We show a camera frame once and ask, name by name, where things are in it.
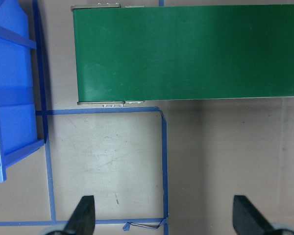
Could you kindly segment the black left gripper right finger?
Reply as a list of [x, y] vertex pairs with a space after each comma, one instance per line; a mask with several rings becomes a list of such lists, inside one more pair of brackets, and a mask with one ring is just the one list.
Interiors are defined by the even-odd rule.
[[238, 235], [278, 235], [276, 230], [244, 195], [233, 199], [232, 224]]

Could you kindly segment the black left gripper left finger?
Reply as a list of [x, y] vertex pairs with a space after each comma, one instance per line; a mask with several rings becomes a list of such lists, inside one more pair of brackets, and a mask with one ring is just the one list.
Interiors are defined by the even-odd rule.
[[62, 233], [64, 235], [92, 235], [95, 230], [95, 220], [94, 196], [82, 196]]

